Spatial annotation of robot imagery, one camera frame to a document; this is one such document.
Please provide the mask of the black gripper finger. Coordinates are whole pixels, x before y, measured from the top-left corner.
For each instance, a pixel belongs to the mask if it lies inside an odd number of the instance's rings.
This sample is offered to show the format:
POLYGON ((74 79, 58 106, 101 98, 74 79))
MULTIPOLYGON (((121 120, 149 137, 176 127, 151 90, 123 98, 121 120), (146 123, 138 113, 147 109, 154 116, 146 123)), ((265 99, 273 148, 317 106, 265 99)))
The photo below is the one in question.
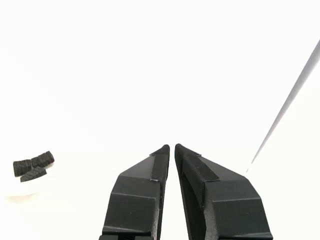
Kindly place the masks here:
POLYGON ((174 158, 189 239, 273 239, 262 199, 246 177, 179 143, 174 158))
POLYGON ((159 240, 170 162, 165 144, 119 174, 110 193, 101 240, 159 240))

